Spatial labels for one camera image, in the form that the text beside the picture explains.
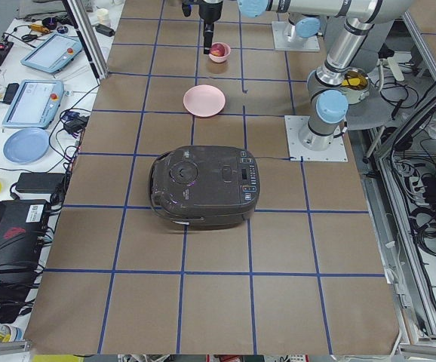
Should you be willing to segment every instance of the light blue joint cover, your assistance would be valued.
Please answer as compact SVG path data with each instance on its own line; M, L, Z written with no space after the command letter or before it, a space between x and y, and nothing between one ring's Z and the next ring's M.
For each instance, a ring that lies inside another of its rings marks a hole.
M269 0L238 0L238 8L246 17L259 17L269 6Z
M310 38L321 29L321 21L317 17L306 17L295 25L296 34L300 38Z
M319 96L316 109L318 116L325 123L339 123L348 110L347 98L338 90L326 90Z

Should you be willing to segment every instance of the cup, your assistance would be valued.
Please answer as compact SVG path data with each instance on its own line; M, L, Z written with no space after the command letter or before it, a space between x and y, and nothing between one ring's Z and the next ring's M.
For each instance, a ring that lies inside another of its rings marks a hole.
M96 15L99 24L103 24L105 26L111 26L111 20L109 19L109 10L105 8L97 9Z

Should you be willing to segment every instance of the pink bowl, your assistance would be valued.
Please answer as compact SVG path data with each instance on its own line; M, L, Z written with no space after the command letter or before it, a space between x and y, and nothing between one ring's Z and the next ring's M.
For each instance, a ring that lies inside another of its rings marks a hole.
M225 101L225 94L220 89L207 84L189 89L183 98L188 112L198 117L211 117L219 113L225 106Z
M225 55L223 55L222 57L217 57L216 55L213 55L212 53L209 53L208 55L210 56L210 59L212 61L214 61L215 63L223 63L228 59L230 53L232 52L232 49L230 48L230 46L228 44L222 43L220 41L213 43L211 46L213 46L215 44L221 44L223 47L225 47Z

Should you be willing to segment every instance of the blue plate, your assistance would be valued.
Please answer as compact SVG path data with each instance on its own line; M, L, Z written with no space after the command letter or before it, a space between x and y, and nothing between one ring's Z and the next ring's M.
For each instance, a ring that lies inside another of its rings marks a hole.
M12 134L4 144L4 155L12 162L28 164L45 155L49 135L37 127L29 127Z

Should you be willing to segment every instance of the charger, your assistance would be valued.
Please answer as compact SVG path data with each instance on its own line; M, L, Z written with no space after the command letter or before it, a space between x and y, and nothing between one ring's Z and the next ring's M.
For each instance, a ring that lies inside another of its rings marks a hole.
M80 115L78 117L71 118L70 121L64 123L64 130L68 134L78 133L84 130L89 122L89 116Z
M105 26L103 24L97 24L96 25L96 31L99 34L103 34L105 36L114 36L114 34L115 34L114 29L111 29L108 26Z

